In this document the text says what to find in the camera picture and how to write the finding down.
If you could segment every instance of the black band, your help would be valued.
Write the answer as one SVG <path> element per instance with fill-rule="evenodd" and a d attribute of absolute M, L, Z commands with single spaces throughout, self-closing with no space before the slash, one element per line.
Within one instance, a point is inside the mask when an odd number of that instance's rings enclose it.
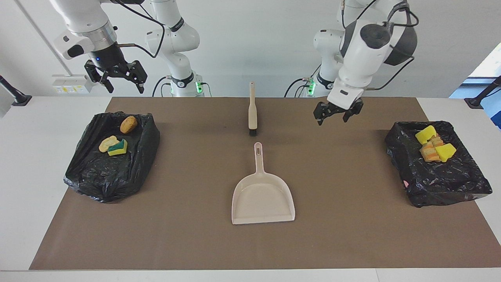
<path fill-rule="evenodd" d="M 190 76 L 188 76 L 185 79 L 179 80 L 179 79 L 172 78 L 172 82 L 174 82 L 178 88 L 186 88 L 186 86 L 188 86 L 188 84 L 191 81 L 193 81 L 194 78 L 195 78 L 195 75 L 193 74 L 193 72 L 191 72 Z"/>
<path fill-rule="evenodd" d="M 176 32 L 176 31 L 178 31 L 180 28 L 182 28 L 182 26 L 183 26 L 183 25 L 184 25 L 184 19 L 183 19 L 183 18 L 181 18 L 181 19 L 179 20 L 179 22 L 177 22 L 177 24 L 175 24 L 173 27 L 171 27 L 171 28 L 169 28 L 169 29 L 170 29 L 170 31 L 172 31 L 172 32 Z"/>
<path fill-rule="evenodd" d="M 323 79 L 321 76 L 320 76 L 320 72 L 317 74 L 317 80 L 320 84 L 322 84 L 325 89 L 327 90 L 331 90 L 332 87 L 334 86 L 334 81 L 329 81 L 329 80 L 326 80 L 326 79 Z"/>

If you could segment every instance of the black trash bag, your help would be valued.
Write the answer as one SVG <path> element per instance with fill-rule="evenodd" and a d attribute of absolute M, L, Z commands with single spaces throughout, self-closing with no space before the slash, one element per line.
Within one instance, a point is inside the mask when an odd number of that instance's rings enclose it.
<path fill-rule="evenodd" d="M 160 142 L 152 114 L 133 114 L 138 124 L 128 134 L 120 124 L 130 116 L 123 112 L 94 116 L 85 129 L 66 170 L 64 182 L 79 194 L 107 203 L 139 191 L 151 169 Z M 127 153 L 110 157 L 99 151 L 101 141 L 115 135 L 127 140 Z"/>
<path fill-rule="evenodd" d="M 444 143 L 457 149 L 446 163 L 427 163 L 421 156 L 421 144 L 415 135 L 429 125 L 435 127 Z M 492 193 L 489 182 L 449 122 L 396 122 L 385 142 L 407 196 L 418 208 L 471 201 Z"/>

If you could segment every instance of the yellow sponge piece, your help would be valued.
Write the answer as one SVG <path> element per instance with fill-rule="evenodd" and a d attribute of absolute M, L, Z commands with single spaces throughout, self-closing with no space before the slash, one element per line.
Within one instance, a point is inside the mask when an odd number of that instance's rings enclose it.
<path fill-rule="evenodd" d="M 120 143 L 108 148 L 108 155 L 116 156 L 127 153 L 127 140 L 122 139 Z"/>
<path fill-rule="evenodd" d="M 430 125 L 427 128 L 421 130 L 416 134 L 416 138 L 421 143 L 421 145 L 424 145 L 430 140 L 433 136 L 437 136 L 437 131 L 435 128 Z"/>
<path fill-rule="evenodd" d="M 440 160 L 445 163 L 448 159 L 452 158 L 456 152 L 456 148 L 452 144 L 445 144 L 443 146 L 435 147 Z"/>

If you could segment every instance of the beige dustpan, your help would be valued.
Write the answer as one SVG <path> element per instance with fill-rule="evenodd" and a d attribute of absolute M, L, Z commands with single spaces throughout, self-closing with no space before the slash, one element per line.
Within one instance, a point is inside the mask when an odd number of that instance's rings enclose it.
<path fill-rule="evenodd" d="M 240 180 L 233 192 L 233 224 L 293 221 L 296 217 L 291 191 L 278 176 L 266 173 L 263 145 L 254 144 L 256 173 Z"/>

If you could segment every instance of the table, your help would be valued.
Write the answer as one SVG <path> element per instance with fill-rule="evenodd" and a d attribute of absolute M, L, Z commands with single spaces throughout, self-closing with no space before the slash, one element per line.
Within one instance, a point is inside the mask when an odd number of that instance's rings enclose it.
<path fill-rule="evenodd" d="M 27 107 L 13 108 L 0 120 L 0 280 L 243 280 L 272 281 L 498 281 L 501 268 L 481 269 L 309 269 L 190 271 L 26 271 L 67 187 L 61 181 L 82 131 L 92 116 L 103 112 L 106 97 L 34 97 Z M 501 132 L 483 111 L 462 100 L 418 99 L 430 120 L 447 120 L 475 158 L 494 193 L 477 204 L 498 241 L 501 238 Z M 484 146 L 474 144 L 478 139 Z M 29 146 L 13 150 L 23 141 Z M 34 189 L 32 183 L 47 190 Z"/>

